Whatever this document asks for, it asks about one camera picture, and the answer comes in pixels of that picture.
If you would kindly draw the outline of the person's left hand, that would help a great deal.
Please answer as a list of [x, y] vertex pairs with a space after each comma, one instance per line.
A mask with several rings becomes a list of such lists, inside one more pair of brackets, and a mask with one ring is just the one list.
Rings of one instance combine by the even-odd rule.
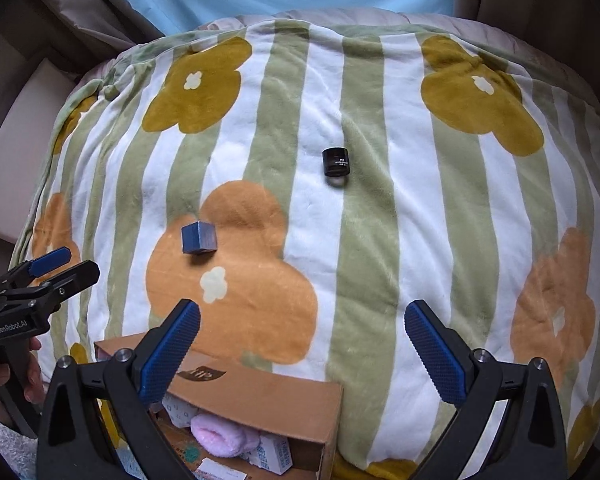
[[[45, 399], [45, 388], [41, 376], [41, 367], [38, 364], [38, 360], [34, 355], [35, 351], [42, 348], [41, 341], [33, 337], [29, 341], [29, 364], [28, 364], [28, 379], [23, 387], [23, 396], [31, 404], [42, 404]], [[10, 368], [7, 364], [0, 364], [0, 387], [6, 385], [10, 378]], [[12, 421], [12, 416], [8, 414], [8, 411], [4, 407], [4, 404], [0, 400], [0, 423], [15, 429], [16, 425]]]

